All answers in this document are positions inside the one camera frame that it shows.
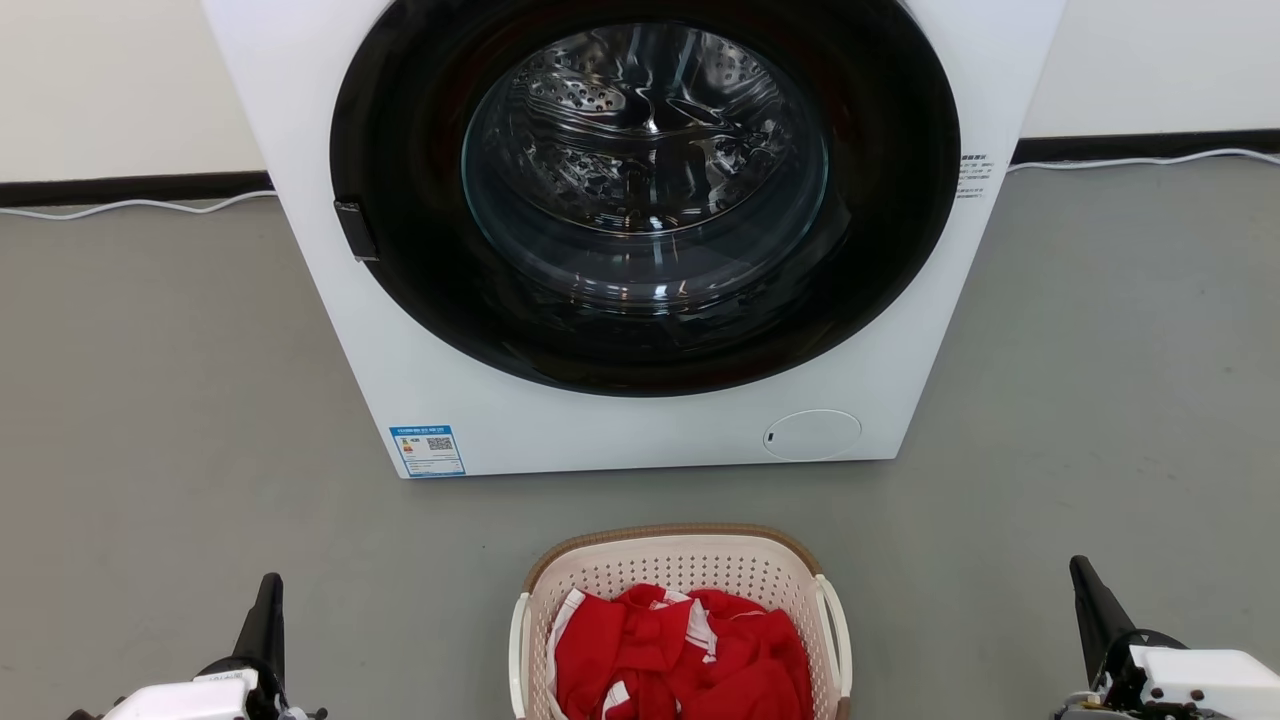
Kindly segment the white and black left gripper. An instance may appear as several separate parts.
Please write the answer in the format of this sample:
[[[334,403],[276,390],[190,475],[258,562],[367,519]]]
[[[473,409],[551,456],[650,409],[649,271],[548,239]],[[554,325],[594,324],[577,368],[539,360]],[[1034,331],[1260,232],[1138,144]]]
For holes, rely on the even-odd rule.
[[[284,584],[262,577],[233,648],[187,682],[147,685],[101,720],[293,720],[285,698]]]

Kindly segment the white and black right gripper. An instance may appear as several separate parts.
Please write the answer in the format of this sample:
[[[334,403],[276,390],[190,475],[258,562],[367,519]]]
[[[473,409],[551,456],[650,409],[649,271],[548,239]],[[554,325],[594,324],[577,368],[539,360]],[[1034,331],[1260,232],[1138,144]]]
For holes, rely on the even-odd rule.
[[[1137,629],[1083,555],[1069,574],[1091,688],[1053,720],[1280,720],[1280,673],[1240,650],[1190,650]]]

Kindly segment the cream laundry basket brown rim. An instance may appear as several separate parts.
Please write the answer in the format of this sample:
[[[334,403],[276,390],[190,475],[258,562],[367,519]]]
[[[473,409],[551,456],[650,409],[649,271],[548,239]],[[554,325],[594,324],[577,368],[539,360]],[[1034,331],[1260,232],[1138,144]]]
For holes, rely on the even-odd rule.
[[[530,569],[509,621],[507,665],[515,720],[564,720],[548,656],[553,621],[571,591],[612,600],[637,583],[717,588],[785,611],[809,657],[815,720],[851,720],[852,642],[844,606],[799,541],[750,524],[664,524],[577,536]]]

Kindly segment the blue energy label sticker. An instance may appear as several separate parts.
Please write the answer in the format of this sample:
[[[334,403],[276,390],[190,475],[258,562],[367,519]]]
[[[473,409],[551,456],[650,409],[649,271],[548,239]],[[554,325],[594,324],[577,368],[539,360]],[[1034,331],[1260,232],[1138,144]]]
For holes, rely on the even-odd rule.
[[[467,475],[452,427],[392,427],[389,433],[403,478]]]

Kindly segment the round white filter cover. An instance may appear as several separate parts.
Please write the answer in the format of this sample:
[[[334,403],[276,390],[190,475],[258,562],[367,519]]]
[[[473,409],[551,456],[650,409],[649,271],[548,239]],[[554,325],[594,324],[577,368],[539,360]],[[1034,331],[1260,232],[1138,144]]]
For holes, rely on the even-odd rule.
[[[764,433],[763,446],[790,462],[831,460],[849,451],[861,436],[861,423],[832,409],[794,413],[774,421]]]

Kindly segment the black round glass washer door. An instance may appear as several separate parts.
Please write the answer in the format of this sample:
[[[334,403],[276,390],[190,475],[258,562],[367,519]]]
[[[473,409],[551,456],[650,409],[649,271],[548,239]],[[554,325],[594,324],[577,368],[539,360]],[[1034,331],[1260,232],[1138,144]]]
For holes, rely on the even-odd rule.
[[[960,156],[901,0],[392,0],[330,132],[334,201],[421,327],[614,397],[851,338],[940,243]]]

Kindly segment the red and white garment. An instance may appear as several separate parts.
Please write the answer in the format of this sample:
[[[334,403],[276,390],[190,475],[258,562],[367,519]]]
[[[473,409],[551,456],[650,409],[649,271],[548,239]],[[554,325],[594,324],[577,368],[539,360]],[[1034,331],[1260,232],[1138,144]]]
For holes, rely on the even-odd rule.
[[[547,684],[564,720],[815,720],[790,616],[704,588],[571,591],[552,623]]]

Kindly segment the white washing machine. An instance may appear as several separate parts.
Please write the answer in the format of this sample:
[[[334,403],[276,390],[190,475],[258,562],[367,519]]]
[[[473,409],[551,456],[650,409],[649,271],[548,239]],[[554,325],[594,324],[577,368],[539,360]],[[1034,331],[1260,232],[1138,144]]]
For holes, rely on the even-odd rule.
[[[831,351],[777,375],[678,397],[525,380],[421,327],[353,259],[334,209],[330,132],[346,72],[392,0],[201,0],[310,275],[379,436],[449,425],[467,475],[790,462],[763,446],[794,413],[861,423],[826,461],[897,455],[1004,182],[1068,0],[901,0],[957,97],[961,155],[989,154],[983,199],[956,200],[905,291]]]

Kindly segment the small text sticker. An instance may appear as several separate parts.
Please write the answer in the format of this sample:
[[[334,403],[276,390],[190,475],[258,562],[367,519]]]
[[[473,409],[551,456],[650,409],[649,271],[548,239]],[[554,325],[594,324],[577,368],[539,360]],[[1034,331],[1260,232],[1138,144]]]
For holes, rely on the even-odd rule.
[[[987,195],[995,169],[996,163],[989,154],[963,154],[955,199],[983,199]]]

